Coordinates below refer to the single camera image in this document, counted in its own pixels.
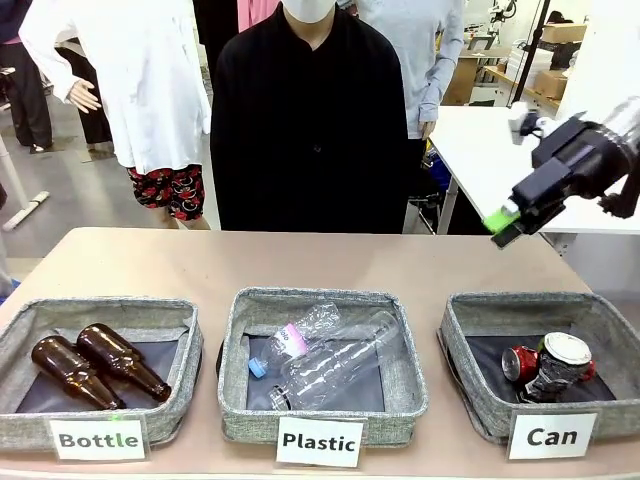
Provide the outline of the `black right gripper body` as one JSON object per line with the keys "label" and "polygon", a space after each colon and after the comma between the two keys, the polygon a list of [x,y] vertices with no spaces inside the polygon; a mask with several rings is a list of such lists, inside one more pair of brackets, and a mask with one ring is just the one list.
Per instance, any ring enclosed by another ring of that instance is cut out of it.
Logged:
{"label": "black right gripper body", "polygon": [[628,174],[628,159],[616,152],[580,149],[552,157],[513,189],[511,200],[521,211],[541,210],[571,196],[593,199]]}

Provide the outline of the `crushed red drink can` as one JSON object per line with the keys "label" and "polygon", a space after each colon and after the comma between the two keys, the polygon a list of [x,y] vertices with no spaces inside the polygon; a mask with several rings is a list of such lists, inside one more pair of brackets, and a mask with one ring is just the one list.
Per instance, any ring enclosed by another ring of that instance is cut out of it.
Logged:
{"label": "crushed red drink can", "polygon": [[533,380],[538,372],[538,351],[524,345],[507,348],[501,356],[505,378],[514,384]]}

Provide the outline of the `black silver drink can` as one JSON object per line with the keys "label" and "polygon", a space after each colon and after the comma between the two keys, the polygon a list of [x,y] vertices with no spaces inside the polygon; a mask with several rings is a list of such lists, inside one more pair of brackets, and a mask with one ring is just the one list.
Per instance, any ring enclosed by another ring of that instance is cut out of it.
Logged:
{"label": "black silver drink can", "polygon": [[532,403],[556,402],[570,387],[594,375],[595,362],[584,340],[549,332],[539,343],[536,375],[524,384],[521,397]]}

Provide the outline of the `small plastic bottle pink label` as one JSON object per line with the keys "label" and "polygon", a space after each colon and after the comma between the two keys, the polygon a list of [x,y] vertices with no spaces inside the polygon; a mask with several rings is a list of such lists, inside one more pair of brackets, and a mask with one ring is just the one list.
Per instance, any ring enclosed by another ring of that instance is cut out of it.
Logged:
{"label": "small plastic bottle pink label", "polygon": [[257,379],[277,374],[286,362],[305,355],[312,344],[327,339],[342,325],[341,314],[334,302],[314,305],[266,340],[248,361],[250,373]]}

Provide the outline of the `brown glass beer bottle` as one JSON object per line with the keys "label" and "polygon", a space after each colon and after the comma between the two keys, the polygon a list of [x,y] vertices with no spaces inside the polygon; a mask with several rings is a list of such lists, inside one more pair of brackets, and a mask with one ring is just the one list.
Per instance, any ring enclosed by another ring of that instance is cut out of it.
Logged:
{"label": "brown glass beer bottle", "polygon": [[100,410],[126,407],[126,403],[102,378],[98,369],[65,337],[51,335],[41,339],[33,347],[31,359],[69,396],[88,402]]}
{"label": "brown glass beer bottle", "polygon": [[165,402],[172,389],[145,362],[144,356],[126,339],[105,324],[82,329],[76,348],[101,371],[129,382],[157,402]]}

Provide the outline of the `white side table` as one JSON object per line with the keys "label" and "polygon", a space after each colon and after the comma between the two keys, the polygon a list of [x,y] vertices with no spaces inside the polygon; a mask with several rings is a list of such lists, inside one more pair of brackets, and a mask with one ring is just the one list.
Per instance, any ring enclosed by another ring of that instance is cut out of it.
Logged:
{"label": "white side table", "polygon": [[[431,141],[481,218],[488,217],[531,173],[537,139],[513,142],[506,107],[442,106]],[[544,233],[640,235],[640,207],[629,219],[602,212],[596,200],[572,197]]]}

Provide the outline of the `wooden desk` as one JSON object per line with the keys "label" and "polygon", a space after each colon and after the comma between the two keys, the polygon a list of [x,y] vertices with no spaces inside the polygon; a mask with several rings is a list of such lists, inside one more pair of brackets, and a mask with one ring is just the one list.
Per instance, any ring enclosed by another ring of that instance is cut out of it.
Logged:
{"label": "wooden desk", "polygon": [[486,67],[496,67],[509,57],[510,48],[463,50],[452,80],[441,102],[442,106],[463,106],[474,101],[493,99],[497,92],[497,78]]}

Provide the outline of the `small cardboard box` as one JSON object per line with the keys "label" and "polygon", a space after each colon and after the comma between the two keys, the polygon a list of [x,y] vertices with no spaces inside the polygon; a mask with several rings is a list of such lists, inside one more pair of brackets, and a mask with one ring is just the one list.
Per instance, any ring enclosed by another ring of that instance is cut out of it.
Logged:
{"label": "small cardboard box", "polygon": [[581,42],[587,30],[586,24],[556,23],[546,24],[543,28],[541,41],[551,44]]}

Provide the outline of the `mannequin light blue shirt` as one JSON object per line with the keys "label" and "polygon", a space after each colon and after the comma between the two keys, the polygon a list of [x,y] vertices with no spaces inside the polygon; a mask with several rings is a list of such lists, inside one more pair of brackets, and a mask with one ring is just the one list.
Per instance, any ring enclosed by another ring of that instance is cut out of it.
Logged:
{"label": "mannequin light blue shirt", "polygon": [[359,18],[394,47],[404,85],[408,138],[423,139],[464,45],[464,0],[355,0]]}

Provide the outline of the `large clear plastic bottle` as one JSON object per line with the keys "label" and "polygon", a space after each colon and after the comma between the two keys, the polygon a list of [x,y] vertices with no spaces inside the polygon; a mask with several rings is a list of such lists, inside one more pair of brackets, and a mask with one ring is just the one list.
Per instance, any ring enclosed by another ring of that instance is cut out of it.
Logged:
{"label": "large clear plastic bottle", "polygon": [[365,323],[344,327],[288,361],[282,381],[267,394],[275,411],[319,411],[381,363],[396,355],[402,329],[390,313],[378,311]]}

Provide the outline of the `white sign Plastic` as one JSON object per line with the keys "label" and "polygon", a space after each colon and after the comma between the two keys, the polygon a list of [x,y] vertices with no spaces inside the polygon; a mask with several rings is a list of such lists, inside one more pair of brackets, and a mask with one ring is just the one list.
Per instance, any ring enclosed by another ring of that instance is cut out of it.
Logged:
{"label": "white sign Plastic", "polygon": [[283,464],[356,468],[363,433],[362,422],[281,417],[276,461]]}

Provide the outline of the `white face mask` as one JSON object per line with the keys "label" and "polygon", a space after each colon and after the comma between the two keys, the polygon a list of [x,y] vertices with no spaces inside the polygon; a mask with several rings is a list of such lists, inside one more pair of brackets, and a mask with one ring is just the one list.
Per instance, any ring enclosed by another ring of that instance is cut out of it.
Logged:
{"label": "white face mask", "polygon": [[334,9],[335,0],[281,0],[284,9],[297,21],[314,24]]}

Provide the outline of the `mannequin white coat floral shorts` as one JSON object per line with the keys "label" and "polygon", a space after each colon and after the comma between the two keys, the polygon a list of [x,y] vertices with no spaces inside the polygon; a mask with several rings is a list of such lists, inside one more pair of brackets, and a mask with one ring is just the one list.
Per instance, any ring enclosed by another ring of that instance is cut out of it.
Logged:
{"label": "mannequin white coat floral shorts", "polygon": [[136,201],[168,229],[206,230],[211,127],[185,0],[33,0],[19,35],[61,101],[104,111]]}

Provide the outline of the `white sign Bottle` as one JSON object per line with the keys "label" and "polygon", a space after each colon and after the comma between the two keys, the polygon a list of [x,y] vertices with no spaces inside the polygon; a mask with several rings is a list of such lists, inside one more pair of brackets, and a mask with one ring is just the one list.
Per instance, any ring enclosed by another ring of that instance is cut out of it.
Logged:
{"label": "white sign Bottle", "polygon": [[140,420],[51,420],[54,450],[62,461],[124,462],[147,457]]}

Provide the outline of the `background person dark clothes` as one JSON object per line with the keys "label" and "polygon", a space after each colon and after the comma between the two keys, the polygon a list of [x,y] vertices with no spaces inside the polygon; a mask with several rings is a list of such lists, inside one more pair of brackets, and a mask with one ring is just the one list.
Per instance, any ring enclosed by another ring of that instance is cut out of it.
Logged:
{"label": "background person dark clothes", "polygon": [[19,36],[32,0],[0,0],[0,67],[14,68],[6,88],[18,142],[31,154],[52,145],[52,127],[38,67]]}

